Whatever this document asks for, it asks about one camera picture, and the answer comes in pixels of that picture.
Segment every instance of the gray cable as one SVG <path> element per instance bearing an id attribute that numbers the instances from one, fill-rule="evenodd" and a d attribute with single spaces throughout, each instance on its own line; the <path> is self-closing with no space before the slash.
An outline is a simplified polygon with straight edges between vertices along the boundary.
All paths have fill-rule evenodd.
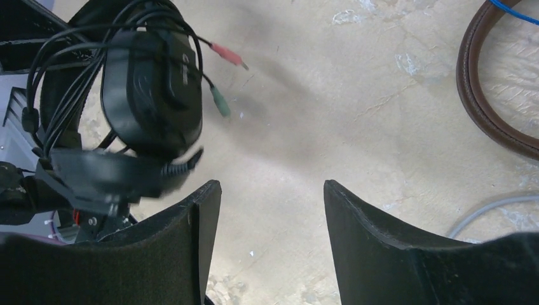
<path id="1" fill-rule="evenodd" d="M 527 195 L 527 196 L 518 196 L 518 197 L 509 197 L 500 200 L 493 201 L 483 206 L 482 208 L 474 211 L 468 217 L 464 218 L 461 222 L 453 226 L 453 229 L 450 230 L 447 235 L 448 238 L 455 238 L 467 225 L 472 221 L 479 218 L 479 216 L 485 214 L 486 212 L 493 210 L 504 205 L 510 205 L 513 203 L 524 203 L 524 202 L 536 202 L 539 201 L 539 195 Z"/>

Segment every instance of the black cable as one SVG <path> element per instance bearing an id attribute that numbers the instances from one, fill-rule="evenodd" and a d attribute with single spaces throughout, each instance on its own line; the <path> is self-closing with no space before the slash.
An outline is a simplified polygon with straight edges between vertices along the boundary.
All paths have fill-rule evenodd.
<path id="1" fill-rule="evenodd" d="M 103 139 L 103 141 L 101 141 L 101 143 L 97 146 L 97 148 L 107 148 L 109 147 L 113 142 L 114 140 L 116 139 L 116 134 L 114 131 L 110 131 L 106 136 L 105 138 Z"/>
<path id="2" fill-rule="evenodd" d="M 19 168 L 19 170 L 23 173 L 36 173 L 35 171 L 33 170 L 25 170 L 24 168 Z"/>
<path id="3" fill-rule="evenodd" d="M 66 31 L 63 31 L 62 33 L 58 33 L 57 35 L 54 35 L 51 39 L 49 39 L 47 42 L 45 42 L 43 47 L 38 52 L 38 55 L 35 57 L 35 59 L 34 59 L 34 61 L 32 63 L 32 67 L 31 67 L 31 69 L 29 71 L 29 77 L 28 77 L 28 80 L 27 80 L 27 91 L 28 91 L 28 94 L 27 94 L 27 108 L 29 110 L 31 110 L 31 111 L 35 111 L 35 109 L 34 109 L 35 93 L 37 91 L 37 87 L 39 86 L 39 80 L 43 77 L 43 74 L 44 74 L 44 72 L 46 70 L 46 67 L 42 66 L 40 68 L 37 76 L 35 76 L 35 74 L 36 74 L 36 71 L 38 69 L 39 62 L 42 60 L 42 57 L 45 54 L 45 51 L 47 49 L 49 49 L 50 46 L 52 45 L 52 42 L 54 42 L 55 40 L 61 39 L 63 37 L 68 39 L 68 40 L 69 39 L 76 39 L 78 41 L 82 41 L 81 38 L 78 38 L 73 34 L 83 32 L 83 31 L 88 31 L 88 30 L 92 31 L 92 30 L 96 30 L 96 29 L 99 29 L 99 28 L 105 28 L 105 29 L 108 28 L 109 30 L 107 31 L 107 33 L 105 34 L 104 39 L 102 40 L 103 43 L 106 43 L 108 40 L 110 40 L 112 38 L 113 34 L 118 32 L 117 30 L 113 30 L 113 29 L 120 29 L 120 28 L 124 27 L 123 25 L 116 25 L 116 23 L 118 23 L 124 17 L 124 15 L 126 15 L 127 13 L 132 13 L 132 11 L 135 10 L 137 8 L 137 6 L 142 4 L 142 3 L 153 3 L 153 4 L 157 4 L 159 7 L 157 7 L 157 8 L 155 8 L 155 7 L 154 8 L 146 8 L 146 9 L 142 10 L 141 12 L 139 12 L 138 14 L 136 14 L 135 16 L 129 18 L 128 21 L 129 22 L 136 22 L 136 21 L 138 21 L 138 19 L 143 18 L 145 15 L 150 14 L 152 11 L 153 12 L 160 11 L 162 13 L 166 13 L 168 15 L 169 19 L 172 19 L 175 23 L 179 24 L 182 28 L 186 29 L 187 31 L 184 31 L 184 30 L 183 31 L 178 31 L 177 29 L 173 29 L 173 28 L 170 28 L 170 27 L 159 27 L 159 28 L 165 29 L 165 30 L 168 30 L 168 31 L 180 32 L 181 34 L 186 34 L 186 35 L 189 35 L 189 36 L 193 37 L 193 40 L 194 40 L 194 43 L 195 43 L 196 49 L 197 49 L 197 54 L 198 54 L 198 61 L 199 61 L 199 69 L 198 70 L 200 72 L 202 72 L 201 68 L 202 68 L 203 60 L 202 60 L 199 40 L 202 40 L 203 42 L 208 43 L 208 44 L 210 44 L 210 43 L 207 40 L 200 39 L 200 37 L 196 36 L 196 34 L 194 33 L 194 30 L 189 26 L 189 24 L 187 24 L 183 20 L 183 18 L 181 17 L 181 14 L 179 13 L 178 9 L 176 8 L 176 6 L 174 6 L 174 4 L 171 1 L 169 1 L 169 0 L 136 0 L 136 1 L 131 2 L 125 8 L 123 8 L 123 10 L 116 15 L 116 18 L 114 19 L 113 24 L 111 24 L 111 25 L 94 25 L 94 26 L 89 26 L 89 27 L 68 29 Z M 90 71 L 89 69 L 85 70 L 84 73 L 81 73 L 81 75 L 79 75 L 79 77 L 77 78 L 78 80 L 81 80 L 81 79 L 83 79 L 83 77 L 86 77 L 84 84 L 79 85 L 79 84 L 76 84 L 77 81 L 75 81 L 74 84 L 72 84 L 72 86 L 70 86 L 68 91 L 62 97 L 62 100 L 59 103 L 59 105 L 61 105 L 62 107 L 57 108 L 57 111 L 55 111 L 55 113 L 53 115 L 54 120 L 51 121 L 52 126 L 49 126 L 47 128 L 47 129 L 50 129 L 50 131 L 47 130 L 47 134 L 49 135 L 48 142 L 50 141 L 51 138 L 53 138 L 54 139 L 53 143 L 56 143 L 57 139 L 59 138 L 58 133 L 60 133 L 60 135 L 61 135 L 61 133 L 63 132 L 63 130 L 62 130 L 63 125 L 65 125 L 66 122 L 67 122 L 67 124 L 69 124 L 69 120 L 67 119 L 67 117 L 70 117 L 70 118 L 73 117 L 71 114 L 66 115 L 66 113 L 65 113 L 66 109 L 68 109 L 68 108 L 70 110 L 73 109 L 73 107 L 69 107 L 69 104 L 75 103 L 75 104 L 84 105 L 84 101 L 82 100 L 82 96 L 85 93 L 85 91 L 90 89 L 90 86 L 91 86 L 93 80 L 95 79 L 95 77 L 97 76 L 97 73 L 99 72 L 99 69 L 100 69 L 100 67 L 101 67 L 101 65 L 102 65 L 102 63 L 104 61 L 104 54 L 102 53 L 102 48 L 98 49 L 95 57 L 96 57 L 96 61 L 98 63 L 93 66 L 94 70 L 92 70 L 92 71 Z M 70 93 L 72 90 L 74 90 L 74 92 L 71 94 L 69 99 L 66 100 L 68 98 L 68 93 Z M 37 137 L 37 135 L 35 133 L 32 134 L 32 138 L 34 139 L 34 141 L 36 142 L 36 145 L 38 145 L 38 147 L 44 147 L 44 143 L 41 143 L 41 141 L 38 139 L 38 137 Z M 109 139 L 104 139 L 102 144 L 106 145 L 107 142 L 109 142 Z"/>
<path id="4" fill-rule="evenodd" d="M 170 55 L 168 53 L 165 53 L 165 52 L 156 52 L 155 50 L 148 50 L 148 49 L 145 49 L 145 48 L 139 48 L 139 47 L 134 47 L 134 46 L 125 46 L 125 45 L 119 45 L 119 44 L 111 44 L 111 43 L 81 43 L 81 44 L 76 44 L 74 46 L 70 46 L 70 47 L 67 47 L 61 51 L 58 51 L 56 52 L 54 55 L 52 55 L 43 65 L 42 65 L 42 69 L 40 71 L 44 71 L 47 67 L 49 67 L 51 64 L 53 64 L 56 59 L 62 55 L 65 55 L 67 53 L 71 53 L 71 52 L 74 52 L 74 51 L 79 51 L 79 50 L 87 50 L 87 49 L 110 49 L 110 48 L 127 48 L 127 49 L 131 49 L 131 50 L 137 50 L 137 51 L 144 51 L 144 52 L 148 52 L 148 53 L 152 53 L 152 54 L 155 54 L 155 53 L 158 53 L 159 55 L 169 59 L 172 61 L 173 64 L 177 64 L 177 62 L 180 62 L 180 64 L 182 65 L 186 65 L 187 67 L 189 67 L 190 69 L 192 69 L 192 71 L 198 71 L 198 74 L 203 77 L 207 82 L 208 84 L 210 84 L 210 86 L 213 86 L 213 83 L 211 82 L 211 80 L 209 79 L 209 77 L 207 75 L 205 75 L 204 73 L 201 73 L 193 64 L 190 64 L 188 62 L 186 62 L 185 60 L 183 60 L 182 58 L 179 58 L 179 57 L 176 57 L 174 55 Z M 43 77 L 43 73 L 40 73 L 38 72 L 38 75 L 36 76 L 36 79 L 37 79 L 37 82 L 39 82 L 40 78 Z M 66 104 L 66 106 L 70 106 L 69 107 L 69 114 L 71 117 L 73 117 L 74 115 L 74 111 L 75 110 L 75 106 L 77 105 L 76 103 L 71 103 L 71 104 Z M 56 136 L 54 139 L 54 141 L 51 143 L 50 141 L 47 141 L 47 143 L 44 143 L 44 155 L 45 156 L 48 156 L 49 155 L 49 152 L 50 152 L 50 149 L 54 146 L 54 144 L 56 143 L 57 139 L 59 138 L 59 133 L 61 133 L 62 129 L 61 129 L 61 126 L 56 126 L 52 132 L 51 132 L 51 137 L 52 135 Z"/>
<path id="5" fill-rule="evenodd" d="M 175 177 L 179 175 L 185 175 L 191 170 L 194 170 L 196 164 L 200 161 L 202 154 L 204 153 L 204 148 L 199 148 L 198 151 L 189 158 L 186 162 L 173 164 L 167 163 L 161 169 L 162 177 Z"/>
<path id="6" fill-rule="evenodd" d="M 129 151 L 129 146 L 125 146 L 124 148 L 120 149 L 117 154 L 125 154 L 127 151 Z"/>
<path id="7" fill-rule="evenodd" d="M 64 33 L 59 33 L 57 34 L 53 39 L 51 39 L 50 41 L 53 41 L 54 39 L 58 40 L 58 39 L 61 39 L 62 37 L 66 37 L 68 36 L 69 34 L 72 34 L 74 32 L 83 32 L 83 31 L 88 31 L 88 30 L 92 30 L 92 29 L 98 29 L 98 28 L 104 28 L 106 27 L 105 25 L 96 25 L 96 26 L 88 26 L 88 27 L 81 27 L 81 28 L 78 28 L 78 29 L 71 29 L 71 30 L 68 30 Z M 165 29 L 165 30 L 168 30 L 168 31 L 171 31 L 171 32 L 179 32 L 181 34 L 185 34 L 185 32 L 183 30 L 179 30 L 179 29 L 175 29 L 175 28 L 172 28 L 172 27 L 165 27 L 165 26 L 153 26 L 153 25 L 137 25 L 137 24 L 123 24 L 123 25 L 113 25 L 111 27 L 117 27 L 117 28 L 126 28 L 126 27 L 147 27 L 149 29 Z M 89 67 L 87 67 L 87 69 L 85 70 L 85 72 L 89 71 L 91 69 L 91 66 L 94 66 L 94 65 L 90 65 Z M 42 77 L 42 74 L 43 73 L 38 73 L 35 80 L 37 80 L 36 83 L 34 83 L 34 87 L 35 85 L 38 85 L 39 84 L 39 80 L 40 80 L 40 77 Z M 75 87 L 77 81 L 83 77 L 83 74 L 79 75 L 79 77 L 75 80 L 75 82 L 70 86 L 70 88 L 68 89 L 68 91 L 65 93 L 65 95 L 63 96 L 62 98 L 62 101 L 64 101 L 67 97 L 67 94 Z M 207 81 L 209 81 L 208 83 L 210 84 L 210 86 L 213 86 L 211 80 L 209 80 L 209 78 L 205 77 L 205 79 Z M 90 78 L 87 78 L 86 79 L 87 82 L 83 85 L 83 88 L 88 88 L 91 84 L 90 82 L 93 81 L 93 79 L 90 77 Z M 75 98 L 75 101 L 81 99 L 82 95 L 84 94 L 84 89 L 80 89 L 79 87 L 79 93 L 77 94 L 77 98 Z M 58 114 L 58 111 L 60 111 L 61 114 L 65 114 L 65 107 L 67 107 L 67 104 L 65 103 L 60 103 L 60 105 L 62 105 L 63 107 L 58 107 L 57 111 L 55 112 L 55 115 L 53 116 L 54 120 L 56 120 L 58 118 L 58 116 L 56 114 Z M 48 128 L 48 140 L 51 139 L 50 135 L 53 135 L 53 136 L 56 136 L 56 137 L 53 137 L 53 139 L 57 138 L 57 132 L 53 132 L 51 133 L 50 131 L 51 130 L 58 130 L 58 129 L 61 129 L 60 126 L 58 126 L 58 128 L 55 128 L 55 122 L 51 122 L 50 124 L 51 126 L 49 126 Z M 107 144 L 109 140 L 108 139 L 105 139 L 103 142 L 102 142 L 102 145 L 100 145 L 100 148 L 106 148 L 108 146 L 105 146 Z M 47 146 L 47 149 L 45 149 L 46 151 L 46 155 L 48 155 L 48 152 L 50 150 L 50 146 Z"/>
<path id="8" fill-rule="evenodd" d="M 139 223 L 139 221 L 132 214 L 129 214 L 128 219 L 131 222 L 131 224 L 138 224 Z"/>
<path id="9" fill-rule="evenodd" d="M 180 34 L 185 34 L 186 32 L 183 31 L 183 30 L 178 30 L 178 29 L 175 29 L 173 27 L 170 27 L 170 26 L 159 26 L 159 25 L 140 25 L 140 24 L 134 24 L 134 23 L 130 23 L 130 24 L 119 24 L 119 25 L 110 25 L 110 24 L 101 24 L 101 25 L 90 25 L 90 26 L 86 26 L 86 27 L 79 27 L 79 28 L 73 28 L 73 29 L 69 29 L 69 30 L 66 30 L 66 31 L 63 31 L 61 33 L 58 33 L 56 35 L 54 35 L 53 37 L 51 37 L 49 40 L 47 40 L 47 42 L 45 42 L 45 44 L 43 45 L 43 47 L 40 49 L 40 51 L 38 52 L 38 55 L 36 56 L 36 58 L 42 58 L 43 57 L 43 54 L 50 48 L 52 42 L 56 41 L 56 40 L 59 40 L 59 39 L 62 39 L 62 38 L 66 38 L 66 37 L 69 37 L 69 35 L 72 35 L 74 33 L 78 33 L 78 32 L 84 32 L 84 31 L 95 31 L 95 30 L 98 30 L 98 29 L 110 29 L 110 28 L 117 28 L 117 29 L 125 29 L 125 28 L 137 28 L 137 27 L 146 27 L 148 29 L 163 29 L 163 30 L 167 30 L 167 31 L 172 31 L 172 32 L 178 32 Z M 207 41 L 206 39 L 201 39 L 199 37 L 200 40 L 204 41 L 205 43 L 208 43 L 208 45 L 210 44 L 209 41 Z M 91 68 L 88 68 L 85 69 L 83 71 L 83 73 L 81 73 L 81 75 L 79 75 L 77 77 L 77 79 L 75 79 L 75 81 L 73 82 L 73 84 L 68 88 L 68 90 L 66 91 L 66 93 L 64 94 L 64 96 L 62 97 L 62 100 L 61 101 L 64 101 L 66 98 L 67 98 L 67 95 L 68 93 L 72 92 L 72 90 L 75 88 L 75 86 L 78 84 L 78 81 L 84 76 L 83 74 L 88 72 L 88 70 L 91 69 Z M 87 86 L 90 86 L 90 82 L 87 81 L 82 87 L 83 88 L 86 88 Z M 82 95 L 84 94 L 84 90 L 82 92 L 80 92 L 77 96 L 78 98 L 81 98 Z M 74 99 L 74 96 L 75 93 L 72 94 L 71 96 L 71 100 Z M 57 110 L 60 110 L 60 109 L 65 109 L 65 106 L 67 105 L 63 105 L 63 107 L 58 107 Z M 55 112 L 55 115 L 53 116 L 53 119 L 51 120 L 52 124 L 50 124 L 51 126 L 49 126 L 49 130 L 52 130 L 53 129 L 53 125 L 54 122 L 56 119 L 58 119 L 57 115 L 58 112 Z M 101 144 L 99 145 L 99 148 L 107 148 L 109 145 L 110 145 L 111 141 L 110 139 L 104 139 Z"/>

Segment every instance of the headset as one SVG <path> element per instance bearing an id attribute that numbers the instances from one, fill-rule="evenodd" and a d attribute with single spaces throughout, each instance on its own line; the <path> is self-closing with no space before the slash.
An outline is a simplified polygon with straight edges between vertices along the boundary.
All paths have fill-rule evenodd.
<path id="1" fill-rule="evenodd" d="M 37 145 L 35 179 L 75 210 L 128 217 L 131 204 L 177 189 L 199 162 L 202 148 L 183 163 L 174 160 L 200 137 L 202 79 L 220 113 L 230 114 L 203 73 L 200 43 L 248 67 L 229 49 L 197 36 L 170 0 L 89 0 L 69 25 L 45 42 L 28 74 L 22 125 Z M 46 56 L 57 41 L 69 46 Z M 82 67 L 47 70 L 62 56 L 88 50 L 92 58 Z M 83 149 L 79 123 L 101 68 L 101 106 L 111 131 L 96 149 Z M 107 150 L 116 138 L 125 148 Z"/>

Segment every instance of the pink audio jack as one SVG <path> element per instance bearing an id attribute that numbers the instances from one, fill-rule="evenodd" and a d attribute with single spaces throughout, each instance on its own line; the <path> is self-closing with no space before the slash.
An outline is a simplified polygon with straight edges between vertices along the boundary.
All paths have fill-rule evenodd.
<path id="1" fill-rule="evenodd" d="M 238 54 L 232 52 L 228 48 L 226 48 L 224 46 L 221 46 L 221 45 L 219 45 L 217 43 L 211 43 L 210 48 L 214 52 L 219 54 L 219 56 L 221 56 L 223 59 L 227 60 L 228 62 L 230 62 L 230 63 L 232 63 L 234 65 L 240 65 L 245 70 L 249 70 L 249 67 L 245 64 L 245 62 L 243 62 L 241 56 L 239 56 Z"/>

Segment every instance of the cable connector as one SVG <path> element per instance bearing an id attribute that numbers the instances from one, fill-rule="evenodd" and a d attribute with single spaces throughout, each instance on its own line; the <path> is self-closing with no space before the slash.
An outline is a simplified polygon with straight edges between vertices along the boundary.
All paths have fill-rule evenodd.
<path id="1" fill-rule="evenodd" d="M 194 170 L 196 167 L 196 164 L 200 161 L 200 158 L 202 157 L 202 154 L 204 153 L 204 148 L 200 148 L 196 154 L 194 154 L 191 159 L 189 159 L 187 162 L 180 163 L 180 164 L 166 164 L 161 169 L 161 175 L 163 177 L 175 177 L 179 175 L 185 175 L 189 173 L 191 170 Z"/>
<path id="2" fill-rule="evenodd" d="M 247 65 L 245 64 L 245 62 L 243 62 L 241 56 L 239 56 L 238 54 L 232 52 L 231 50 L 229 50 L 228 48 L 225 48 L 217 43 L 212 43 L 210 45 L 210 48 L 216 52 L 217 54 L 219 54 L 219 56 L 221 56 L 222 58 L 224 58 L 225 60 L 227 60 L 228 62 L 234 64 L 234 65 L 240 65 L 242 66 L 245 70 L 249 70 L 249 67 L 247 67 Z"/>
<path id="3" fill-rule="evenodd" d="M 35 108 L 29 109 L 24 107 L 22 109 L 22 119 L 21 119 L 22 129 L 25 132 L 35 134 L 38 132 L 39 128 L 39 111 Z"/>
<path id="4" fill-rule="evenodd" d="M 210 91 L 214 96 L 215 106 L 217 106 L 217 109 L 221 113 L 221 116 L 224 116 L 225 118 L 229 117 L 230 107 L 228 107 L 228 103 L 226 102 L 226 99 L 222 96 L 222 94 L 219 92 L 219 89 L 213 86 L 210 88 Z"/>

